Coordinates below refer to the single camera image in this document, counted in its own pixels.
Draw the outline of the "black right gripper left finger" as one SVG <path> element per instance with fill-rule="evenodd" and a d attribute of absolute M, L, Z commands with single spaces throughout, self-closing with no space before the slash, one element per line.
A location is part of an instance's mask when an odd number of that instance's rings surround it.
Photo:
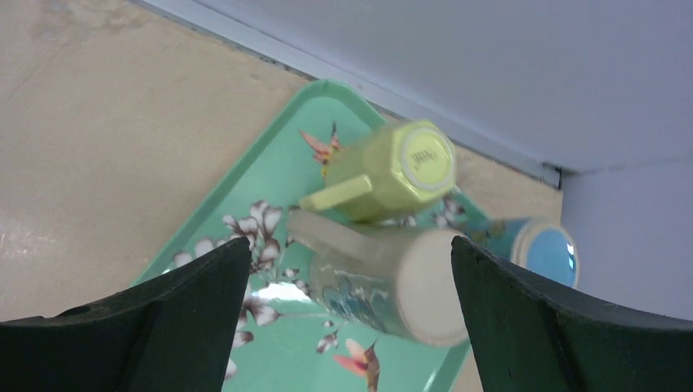
<path fill-rule="evenodd" d="M 3 322 L 2 390 L 220 390 L 251 261 L 237 238 L 57 316 Z"/>

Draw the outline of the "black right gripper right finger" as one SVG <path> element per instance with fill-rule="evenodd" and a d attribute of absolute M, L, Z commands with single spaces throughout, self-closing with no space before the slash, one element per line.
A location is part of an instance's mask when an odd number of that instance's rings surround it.
<path fill-rule="evenodd" d="M 691 321 L 587 295 L 464 237 L 451 247 L 484 390 L 691 390 Z"/>

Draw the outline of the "beige dragon print mug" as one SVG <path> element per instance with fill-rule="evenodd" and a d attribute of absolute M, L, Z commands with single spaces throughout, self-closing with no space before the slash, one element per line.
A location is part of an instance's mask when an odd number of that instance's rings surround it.
<path fill-rule="evenodd" d="M 468 337 L 451 264 L 452 229 L 343 225 L 296 210 L 293 239 L 313 251 L 307 282 L 327 310 L 435 347 Z"/>

